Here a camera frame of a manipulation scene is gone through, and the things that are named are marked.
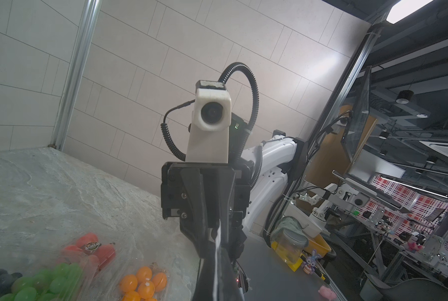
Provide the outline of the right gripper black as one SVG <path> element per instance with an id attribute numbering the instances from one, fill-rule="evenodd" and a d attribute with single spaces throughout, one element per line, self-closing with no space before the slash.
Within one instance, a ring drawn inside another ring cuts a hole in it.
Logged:
<path id="1" fill-rule="evenodd" d="M 179 218 L 180 230 L 199 256 L 212 250 L 219 227 L 222 251 L 240 258 L 246 235 L 243 219 L 250 204 L 253 163 L 168 162 L 162 167 L 162 217 Z"/>

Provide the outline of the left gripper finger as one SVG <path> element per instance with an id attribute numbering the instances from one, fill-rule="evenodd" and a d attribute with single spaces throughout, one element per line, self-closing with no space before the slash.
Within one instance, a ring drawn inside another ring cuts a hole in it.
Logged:
<path id="1" fill-rule="evenodd" d="M 244 300 L 227 250 L 211 242 L 201 263 L 201 300 Z"/>

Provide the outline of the white sticker sheet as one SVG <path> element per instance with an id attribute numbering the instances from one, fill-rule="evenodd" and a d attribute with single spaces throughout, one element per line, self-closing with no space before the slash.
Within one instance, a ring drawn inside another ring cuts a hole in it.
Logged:
<path id="1" fill-rule="evenodd" d="M 213 301 L 219 300 L 220 272 L 221 272 L 221 223 L 216 230 L 215 238 L 215 268 L 213 278 Z"/>

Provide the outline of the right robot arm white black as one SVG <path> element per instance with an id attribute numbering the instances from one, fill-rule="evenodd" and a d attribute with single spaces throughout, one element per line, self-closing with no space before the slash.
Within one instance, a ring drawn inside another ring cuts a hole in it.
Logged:
<path id="1" fill-rule="evenodd" d="M 233 113 L 227 82 L 243 74 L 251 88 L 251 114 Z M 235 261 L 243 250 L 245 229 L 264 205 L 283 193 L 305 162 L 305 142 L 275 131 L 255 147 L 246 143 L 258 119 L 257 80 L 244 63 L 225 68 L 216 81 L 196 83 L 187 149 L 181 151 L 167 122 L 164 141 L 176 160 L 162 167 L 161 206 L 164 218 L 178 218 L 184 236 L 200 258 Z"/>

